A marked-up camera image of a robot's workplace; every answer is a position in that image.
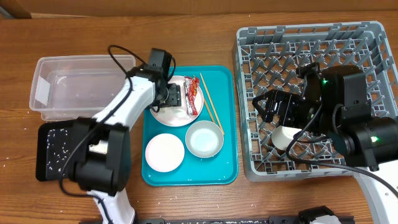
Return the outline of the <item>pink bowl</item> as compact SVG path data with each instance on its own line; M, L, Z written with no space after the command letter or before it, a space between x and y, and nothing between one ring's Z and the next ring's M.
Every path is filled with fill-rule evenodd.
M164 133L153 137L146 146L145 159L150 168L157 172L175 170L185 157L181 140L173 134Z

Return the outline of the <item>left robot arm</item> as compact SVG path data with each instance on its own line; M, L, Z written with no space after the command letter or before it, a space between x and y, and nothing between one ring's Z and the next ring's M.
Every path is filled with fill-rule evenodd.
M135 223L126 185L131 173L130 131L144 110L157 113L162 107L178 106L181 98L169 81L176 62L166 50L153 48L147 62L123 71L125 84L108 106L92 118L73 120L71 154L60 171L92 198L103 223Z

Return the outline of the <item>white cup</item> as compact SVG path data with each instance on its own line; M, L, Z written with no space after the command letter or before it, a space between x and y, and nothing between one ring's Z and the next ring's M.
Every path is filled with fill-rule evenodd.
M301 132L301 129L278 126L272 132L271 141L277 149L285 151L294 136L299 132Z

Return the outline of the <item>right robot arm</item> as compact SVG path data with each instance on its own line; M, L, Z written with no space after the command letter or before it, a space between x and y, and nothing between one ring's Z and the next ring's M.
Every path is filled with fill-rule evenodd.
M352 171L366 197L374 223L397 223L397 119L375 117L367 98L367 80L355 65L321 69L313 62L296 69L304 80L301 94L269 90L252 100L262 120L299 130L285 140L286 157L300 164ZM293 157L304 132L332 140L345 164Z

